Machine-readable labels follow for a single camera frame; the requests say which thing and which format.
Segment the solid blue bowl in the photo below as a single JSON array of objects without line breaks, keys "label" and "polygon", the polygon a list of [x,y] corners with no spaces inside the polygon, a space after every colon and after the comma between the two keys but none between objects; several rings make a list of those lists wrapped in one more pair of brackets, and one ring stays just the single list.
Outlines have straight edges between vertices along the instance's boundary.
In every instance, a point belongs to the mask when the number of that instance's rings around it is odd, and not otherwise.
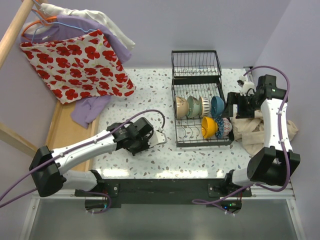
[{"label": "solid blue bowl", "polygon": [[217,118],[222,115],[225,109],[225,103],[219,96],[213,96],[211,99],[211,115],[213,118]]}]

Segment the blue triangle pattern bowl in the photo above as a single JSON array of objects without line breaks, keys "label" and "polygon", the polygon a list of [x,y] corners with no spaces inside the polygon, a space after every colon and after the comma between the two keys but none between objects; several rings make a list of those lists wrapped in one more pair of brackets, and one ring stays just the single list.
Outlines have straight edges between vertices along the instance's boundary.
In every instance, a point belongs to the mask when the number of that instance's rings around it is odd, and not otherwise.
[{"label": "blue triangle pattern bowl", "polygon": [[228,118],[217,117],[214,119],[217,123],[218,130],[215,133],[215,136],[218,139],[226,138],[229,136],[229,133],[232,131],[232,124]]}]

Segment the striped cream bowl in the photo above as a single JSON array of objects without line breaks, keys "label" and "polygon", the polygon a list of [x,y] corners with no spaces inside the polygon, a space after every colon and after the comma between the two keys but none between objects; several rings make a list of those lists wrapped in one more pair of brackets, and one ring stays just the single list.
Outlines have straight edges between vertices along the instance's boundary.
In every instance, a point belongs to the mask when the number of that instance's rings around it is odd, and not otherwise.
[{"label": "striped cream bowl", "polygon": [[212,109],[211,101],[205,96],[200,96],[199,97],[199,102],[200,102],[200,105],[201,105],[201,110],[199,112],[199,116],[201,118],[209,116],[210,113],[211,113],[211,109]]}]

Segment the orange yellow bowl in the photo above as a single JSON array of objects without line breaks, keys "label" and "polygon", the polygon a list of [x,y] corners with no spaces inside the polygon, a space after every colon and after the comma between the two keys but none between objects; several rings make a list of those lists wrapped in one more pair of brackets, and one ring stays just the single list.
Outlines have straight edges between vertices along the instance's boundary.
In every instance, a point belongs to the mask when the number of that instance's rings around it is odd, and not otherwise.
[{"label": "orange yellow bowl", "polygon": [[208,116],[204,116],[201,121],[201,133],[204,139],[213,137],[218,131],[217,122]]}]

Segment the mint green bowl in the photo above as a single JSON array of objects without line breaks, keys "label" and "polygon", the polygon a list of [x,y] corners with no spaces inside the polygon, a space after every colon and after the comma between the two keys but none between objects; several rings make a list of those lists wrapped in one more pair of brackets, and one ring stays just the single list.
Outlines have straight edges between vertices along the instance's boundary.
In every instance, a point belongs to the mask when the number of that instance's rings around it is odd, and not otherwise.
[{"label": "mint green bowl", "polygon": [[188,119],[191,119],[198,116],[201,111],[200,101],[194,96],[189,96],[187,99],[187,103],[188,103],[188,113],[186,117]]}]

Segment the floral pattern bowl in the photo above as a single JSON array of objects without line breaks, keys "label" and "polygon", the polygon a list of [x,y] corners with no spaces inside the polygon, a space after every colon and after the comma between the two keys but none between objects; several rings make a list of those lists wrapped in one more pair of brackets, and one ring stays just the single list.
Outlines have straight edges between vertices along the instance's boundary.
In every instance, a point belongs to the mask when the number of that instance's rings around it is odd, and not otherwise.
[{"label": "floral pattern bowl", "polygon": [[183,118],[189,112],[188,101],[180,96],[175,97],[175,116],[177,119]]}]

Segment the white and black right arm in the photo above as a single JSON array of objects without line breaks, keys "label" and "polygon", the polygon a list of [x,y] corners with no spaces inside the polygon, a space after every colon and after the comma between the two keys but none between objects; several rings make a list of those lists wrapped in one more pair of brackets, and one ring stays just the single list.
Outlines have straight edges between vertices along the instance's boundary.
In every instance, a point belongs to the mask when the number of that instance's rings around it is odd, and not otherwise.
[{"label": "white and black right arm", "polygon": [[300,164],[301,157],[293,152],[287,128],[288,89],[277,87],[277,78],[263,75],[258,78],[253,94],[229,92],[224,114],[238,119],[251,118],[260,110],[264,123],[263,147],[244,169],[226,174],[223,192],[235,196],[241,187],[256,184],[263,188],[278,187],[282,191]]}]

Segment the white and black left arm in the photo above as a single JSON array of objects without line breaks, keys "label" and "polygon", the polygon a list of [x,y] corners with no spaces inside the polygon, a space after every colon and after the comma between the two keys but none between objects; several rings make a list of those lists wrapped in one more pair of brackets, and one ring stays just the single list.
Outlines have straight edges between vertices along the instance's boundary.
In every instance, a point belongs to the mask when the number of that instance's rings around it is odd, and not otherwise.
[{"label": "white and black left arm", "polygon": [[136,155],[166,141],[162,132],[141,117],[136,122],[114,123],[95,136],[66,147],[50,150],[42,146],[29,170],[40,197],[72,188],[99,196],[104,190],[101,176],[93,170],[74,171],[74,167],[104,153],[125,149]]}]

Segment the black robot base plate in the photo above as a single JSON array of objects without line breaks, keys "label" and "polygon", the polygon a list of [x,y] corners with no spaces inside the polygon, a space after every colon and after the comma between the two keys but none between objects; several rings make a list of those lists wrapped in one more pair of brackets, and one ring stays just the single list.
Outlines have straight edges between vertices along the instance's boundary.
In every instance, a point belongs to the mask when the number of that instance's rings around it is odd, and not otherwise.
[{"label": "black robot base plate", "polygon": [[222,178],[102,179],[89,192],[75,190],[85,197],[87,210],[121,208],[122,205],[191,205],[192,200],[208,202],[223,198],[239,187],[226,185]]}]

